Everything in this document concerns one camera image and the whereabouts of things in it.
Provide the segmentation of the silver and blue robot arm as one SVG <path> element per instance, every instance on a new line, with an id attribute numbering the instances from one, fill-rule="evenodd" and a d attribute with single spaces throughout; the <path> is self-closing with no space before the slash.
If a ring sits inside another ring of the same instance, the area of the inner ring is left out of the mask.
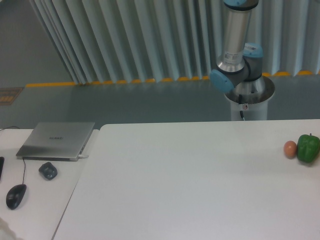
<path id="1" fill-rule="evenodd" d="M 216 68 L 209 74 L 211 83 L 221 92 L 228 93 L 247 80 L 251 69 L 244 57 L 245 40 L 248 33 L 252 10 L 257 0 L 224 0 L 227 21 L 222 52 Z"/>

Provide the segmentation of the white sleeved forearm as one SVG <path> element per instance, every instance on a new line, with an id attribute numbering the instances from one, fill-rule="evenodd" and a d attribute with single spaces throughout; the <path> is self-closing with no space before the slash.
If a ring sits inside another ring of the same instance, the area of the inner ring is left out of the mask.
<path id="1" fill-rule="evenodd" d="M 15 233 L 9 228 L 7 222 L 0 219 L 0 240 L 15 240 Z"/>

